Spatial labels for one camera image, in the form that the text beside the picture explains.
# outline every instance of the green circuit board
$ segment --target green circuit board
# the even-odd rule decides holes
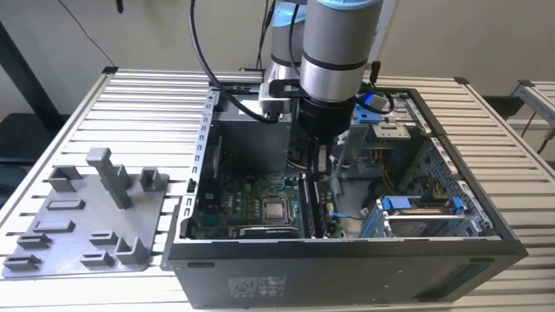
[[[237,239],[241,228],[293,227],[304,238],[299,178],[224,174],[217,211],[201,213],[197,239]],[[264,220],[263,204],[284,203],[287,217],[279,224]]]

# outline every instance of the white wall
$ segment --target white wall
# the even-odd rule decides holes
[[[187,30],[188,0],[125,0],[121,15],[113,0],[64,3],[117,66],[200,68]],[[216,70],[253,66],[263,8],[263,0],[199,1],[201,46]],[[552,0],[397,0],[380,53],[383,73],[464,76],[484,94],[508,94],[520,78],[555,80],[552,12]],[[56,0],[0,0],[0,20],[53,103],[69,113],[108,61]],[[27,110],[7,88],[13,90],[0,73],[0,107]]]
[[[188,0],[124,0],[121,15],[113,0],[63,2],[116,66],[200,70],[189,41]],[[213,69],[253,67],[263,9],[263,0],[197,1],[199,37]],[[105,57],[56,0],[0,0],[0,20],[52,102],[71,113],[109,65]],[[8,97],[0,107],[4,112],[25,111],[20,107],[27,104],[4,90],[9,88],[0,73],[0,93]]]
[[[463,76],[488,95],[555,81],[554,12],[554,0],[397,0],[383,73]]]
[[[33,112],[25,99],[0,67],[0,121],[13,112]]]

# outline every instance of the blue connector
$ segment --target blue connector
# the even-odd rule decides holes
[[[452,210],[453,215],[460,215],[464,212],[464,204],[460,200],[460,198],[453,197],[452,198],[452,205],[455,206],[455,209]]]
[[[369,104],[373,94],[364,95],[364,103]],[[373,112],[368,112],[359,104],[355,105],[355,123],[364,125],[377,125],[381,122],[381,116]]]
[[[345,213],[336,213],[335,211],[329,212],[329,216],[335,217],[335,218],[348,218],[348,214]]]

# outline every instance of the metal workbench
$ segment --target metal workbench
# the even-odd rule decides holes
[[[220,73],[219,78],[261,80],[256,73]],[[379,85],[416,88],[420,92],[530,256],[452,305],[300,310],[555,311],[552,169],[469,85],[460,85],[453,79],[409,77],[381,77]],[[0,210],[0,264],[51,190],[43,179],[52,166],[72,164],[81,173],[92,173],[93,169],[84,167],[85,154],[97,146],[112,149],[112,162],[124,164],[129,173],[143,166],[157,166],[161,173],[169,174],[151,266],[135,273],[0,279],[0,307],[56,312],[191,310],[177,279],[159,265],[171,213],[177,196],[185,192],[207,88],[204,74],[193,72],[120,69],[116,74],[103,74]]]
[[[531,106],[550,128],[555,129],[555,82],[520,80],[512,96]]]

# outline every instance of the blue plastic tab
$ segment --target blue plastic tab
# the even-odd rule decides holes
[[[372,226],[372,223],[373,223],[373,218],[371,218],[369,220],[368,220],[368,222],[367,222],[367,224],[365,224],[365,227],[364,227],[364,230],[363,230],[363,232],[360,233],[360,238],[364,238],[364,236],[368,234],[368,230],[371,229],[371,226]]]
[[[464,211],[464,204],[460,198],[457,197],[452,198],[452,205],[455,206],[455,210],[452,211],[453,215],[460,215]]]
[[[333,216],[336,218],[348,218],[348,214],[345,213],[336,213],[335,211],[329,212],[329,216]]]
[[[371,6],[381,0],[317,0],[319,3],[336,10],[357,10]]]
[[[381,206],[383,206],[383,210],[389,210],[391,209],[391,201],[389,201],[389,198],[383,198],[383,200],[381,200]]]
[[[291,18],[293,17],[295,4],[281,2],[276,5],[273,11],[273,27],[285,27],[291,25]],[[295,17],[295,23],[305,20],[305,5],[299,6],[299,11]]]
[[[389,197],[391,207],[393,209],[411,209],[412,205],[405,197]]]

